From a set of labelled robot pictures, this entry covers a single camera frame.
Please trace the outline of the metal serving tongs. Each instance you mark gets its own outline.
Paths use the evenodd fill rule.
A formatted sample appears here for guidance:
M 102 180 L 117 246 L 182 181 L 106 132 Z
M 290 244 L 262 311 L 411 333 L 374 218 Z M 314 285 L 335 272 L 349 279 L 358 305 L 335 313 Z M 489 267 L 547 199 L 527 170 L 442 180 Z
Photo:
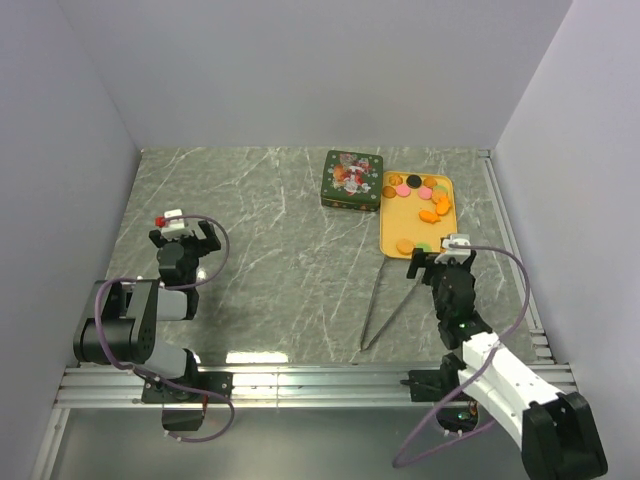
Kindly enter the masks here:
M 359 351 L 371 350 L 407 308 L 421 285 L 420 279 L 410 281 L 411 286 L 395 291 L 405 280 L 407 260 L 385 256 L 376 274 L 369 303 L 359 336 Z

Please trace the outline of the gold tin lid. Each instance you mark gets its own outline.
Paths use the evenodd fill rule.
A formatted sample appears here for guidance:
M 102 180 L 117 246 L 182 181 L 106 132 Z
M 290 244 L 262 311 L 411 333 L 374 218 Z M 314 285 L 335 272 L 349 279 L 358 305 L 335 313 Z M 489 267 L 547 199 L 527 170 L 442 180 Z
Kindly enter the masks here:
M 323 167 L 320 198 L 380 201 L 383 164 L 380 155 L 329 150 Z

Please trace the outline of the green cookie tin box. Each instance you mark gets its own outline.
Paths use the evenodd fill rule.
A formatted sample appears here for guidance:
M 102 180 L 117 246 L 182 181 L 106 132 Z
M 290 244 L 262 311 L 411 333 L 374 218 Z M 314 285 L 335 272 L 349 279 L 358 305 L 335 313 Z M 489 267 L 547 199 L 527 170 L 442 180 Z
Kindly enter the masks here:
M 322 206 L 329 208 L 358 210 L 365 212 L 377 212 L 380 209 L 380 201 L 374 201 L 371 199 L 362 200 L 346 197 L 333 198 L 322 196 L 320 198 L 320 202 Z

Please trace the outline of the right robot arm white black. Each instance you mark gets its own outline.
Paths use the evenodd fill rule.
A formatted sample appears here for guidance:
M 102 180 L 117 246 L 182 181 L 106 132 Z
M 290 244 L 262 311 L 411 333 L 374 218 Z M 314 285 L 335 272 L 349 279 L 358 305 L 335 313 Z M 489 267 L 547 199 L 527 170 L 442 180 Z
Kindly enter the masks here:
M 413 250 L 407 275 L 430 287 L 438 331 L 449 353 L 441 364 L 437 403 L 466 395 L 479 403 L 518 446 L 531 479 L 596 479 L 608 462 L 592 409 L 519 360 L 475 308 L 471 267 L 477 248 L 448 239 L 439 253 Z

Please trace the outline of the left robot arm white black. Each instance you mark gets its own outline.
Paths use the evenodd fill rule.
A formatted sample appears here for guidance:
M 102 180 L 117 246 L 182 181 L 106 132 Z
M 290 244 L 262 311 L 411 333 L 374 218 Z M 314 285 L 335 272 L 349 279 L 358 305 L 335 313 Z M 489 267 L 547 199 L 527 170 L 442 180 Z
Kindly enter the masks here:
M 223 251 L 227 260 L 229 236 L 210 217 L 173 210 L 155 219 L 149 239 L 158 276 L 95 282 L 74 333 L 73 354 L 80 363 L 110 365 L 164 383 L 177 401 L 188 402 L 201 389 L 195 354 L 159 340 L 157 324 L 195 317 L 198 288 L 223 269 L 201 279 L 200 259 Z

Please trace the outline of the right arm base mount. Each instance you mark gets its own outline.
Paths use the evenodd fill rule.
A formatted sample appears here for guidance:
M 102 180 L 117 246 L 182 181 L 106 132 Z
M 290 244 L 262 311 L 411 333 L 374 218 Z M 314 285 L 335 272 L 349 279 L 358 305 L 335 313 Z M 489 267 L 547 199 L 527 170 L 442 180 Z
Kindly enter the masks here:
M 467 372 L 466 370 L 446 366 L 442 366 L 439 370 L 410 370 L 408 377 L 402 379 L 400 384 L 409 388 L 410 398 L 414 403 L 438 402 L 474 373 L 474 370 Z M 454 397 L 453 401 L 476 400 L 476 397 L 471 396 L 470 393 L 478 393 L 481 389 L 489 392 L 494 388 L 495 386 L 485 378 L 479 377 L 473 384 Z

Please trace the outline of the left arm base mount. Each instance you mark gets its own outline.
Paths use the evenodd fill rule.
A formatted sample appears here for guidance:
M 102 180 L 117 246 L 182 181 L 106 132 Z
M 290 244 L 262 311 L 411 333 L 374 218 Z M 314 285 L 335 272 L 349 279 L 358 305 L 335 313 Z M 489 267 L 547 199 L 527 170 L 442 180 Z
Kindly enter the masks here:
M 140 402 L 161 408 L 166 436 L 182 443 L 205 443 L 224 435 L 234 423 L 232 379 L 232 374 L 224 372 L 196 372 L 191 377 L 173 380 L 147 379 Z M 209 408 L 216 405 L 228 408 L 226 423 L 214 433 L 196 436 L 204 426 Z

